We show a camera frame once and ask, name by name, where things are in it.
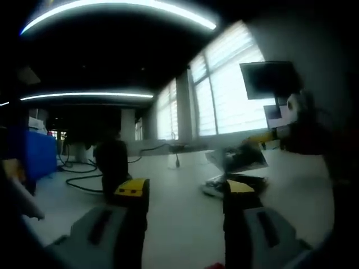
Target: desk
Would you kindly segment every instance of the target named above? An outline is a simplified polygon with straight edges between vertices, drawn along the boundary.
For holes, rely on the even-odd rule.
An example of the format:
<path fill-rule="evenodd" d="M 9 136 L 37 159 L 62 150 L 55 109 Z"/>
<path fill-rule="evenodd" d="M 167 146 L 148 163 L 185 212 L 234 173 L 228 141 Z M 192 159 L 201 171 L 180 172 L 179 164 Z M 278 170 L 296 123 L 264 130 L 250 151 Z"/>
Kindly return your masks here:
<path fill-rule="evenodd" d="M 142 257 L 143 269 L 200 269 L 224 263 L 222 202 L 201 193 L 200 184 L 221 174 L 203 152 L 179 154 L 181 167 L 174 168 L 172 155 L 146 156 L 130 164 L 133 177 L 148 177 L 150 207 Z M 262 203 L 277 210 L 297 230 L 297 236 L 318 245 L 334 223 L 331 184 L 321 156 L 303 156 L 280 150 L 264 151 L 268 168 L 244 174 L 268 176 Z M 39 181 L 37 196 L 45 220 L 28 220 L 44 244 L 69 233 L 84 213 L 103 203 L 65 185 L 73 177 L 56 173 Z M 99 179 L 81 183 L 101 188 Z"/>

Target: ceiling light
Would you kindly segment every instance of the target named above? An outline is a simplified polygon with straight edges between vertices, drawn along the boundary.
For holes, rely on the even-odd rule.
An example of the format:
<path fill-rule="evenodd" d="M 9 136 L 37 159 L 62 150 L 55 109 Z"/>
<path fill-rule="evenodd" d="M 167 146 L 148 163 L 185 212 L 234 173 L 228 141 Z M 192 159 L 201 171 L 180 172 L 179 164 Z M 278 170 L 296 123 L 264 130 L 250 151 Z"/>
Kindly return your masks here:
<path fill-rule="evenodd" d="M 147 6 L 152 8 L 157 8 L 158 10 L 167 11 L 182 17 L 185 17 L 189 20 L 192 20 L 194 22 L 197 22 L 198 24 L 201 24 L 211 30 L 216 28 L 216 24 L 212 23 L 209 20 L 206 20 L 205 18 L 202 18 L 201 16 L 198 16 L 190 11 L 184 10 L 183 8 L 176 7 L 172 4 L 162 3 L 155 0 L 78 0 L 74 1 L 68 4 L 64 4 L 62 6 L 56 7 L 36 19 L 32 20 L 29 24 L 25 26 L 25 28 L 22 30 L 20 35 L 22 35 L 25 31 L 33 27 L 34 25 L 38 24 L 39 22 L 52 17 L 58 13 L 61 13 L 63 11 L 71 10 L 78 7 L 85 7 L 85 6 L 91 6 L 95 4 L 136 4 L 140 6 Z"/>
<path fill-rule="evenodd" d="M 51 98 L 51 97 L 66 97 L 66 96 L 120 96 L 120 97 L 135 97 L 135 98 L 153 98 L 152 94 L 127 94 L 123 92 L 62 92 L 59 94 L 42 94 L 42 95 L 34 95 L 29 97 L 21 98 L 21 101 L 31 100 L 31 99 L 39 99 L 39 98 Z M 7 105 L 9 102 L 0 104 L 0 106 Z"/>

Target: monitor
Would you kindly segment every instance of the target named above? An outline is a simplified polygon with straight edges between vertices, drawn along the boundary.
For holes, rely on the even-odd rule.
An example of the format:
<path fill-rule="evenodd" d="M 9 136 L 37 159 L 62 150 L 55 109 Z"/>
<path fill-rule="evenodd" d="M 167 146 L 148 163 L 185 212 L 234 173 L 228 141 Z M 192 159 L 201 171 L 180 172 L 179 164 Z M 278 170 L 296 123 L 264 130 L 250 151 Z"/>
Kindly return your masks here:
<path fill-rule="evenodd" d="M 248 99 L 287 99 L 299 92 L 300 79 L 291 62 L 240 64 Z"/>

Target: red object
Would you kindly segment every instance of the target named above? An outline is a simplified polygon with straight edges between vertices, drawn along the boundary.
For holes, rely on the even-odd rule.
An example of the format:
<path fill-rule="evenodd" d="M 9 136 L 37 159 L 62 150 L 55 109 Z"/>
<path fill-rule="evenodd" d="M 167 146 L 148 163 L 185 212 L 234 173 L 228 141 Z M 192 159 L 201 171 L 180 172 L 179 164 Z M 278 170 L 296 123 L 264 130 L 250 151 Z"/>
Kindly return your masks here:
<path fill-rule="evenodd" d="M 206 267 L 205 269 L 225 269 L 225 266 L 217 262 L 209 267 Z"/>

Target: ceiling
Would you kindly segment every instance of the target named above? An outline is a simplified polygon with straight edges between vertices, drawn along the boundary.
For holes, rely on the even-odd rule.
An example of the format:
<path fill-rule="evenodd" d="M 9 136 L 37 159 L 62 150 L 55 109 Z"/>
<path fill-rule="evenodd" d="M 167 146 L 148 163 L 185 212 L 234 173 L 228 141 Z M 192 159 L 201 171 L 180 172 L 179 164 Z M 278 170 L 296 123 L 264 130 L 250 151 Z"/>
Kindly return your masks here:
<path fill-rule="evenodd" d="M 224 28 L 265 6 L 261 2 L 253 5 L 216 0 L 164 2 L 202 15 L 214 21 L 217 28 L 211 31 L 151 8 L 104 4 L 85 10 L 78 8 L 66 13 L 66 17 L 54 16 L 19 36 L 38 5 L 36 1 L 26 1 L 21 7 L 14 6 L 17 16 L 9 31 L 16 50 L 10 66 L 14 72 L 29 66 L 40 82 L 29 86 L 16 81 L 14 89 L 7 87 L 1 91 L 0 101 L 61 91 L 136 90 L 157 94 Z M 72 98 L 33 104 L 62 102 L 84 103 L 81 98 Z M 86 102 L 116 103 L 99 98 Z M 150 103 L 119 104 L 147 108 Z"/>

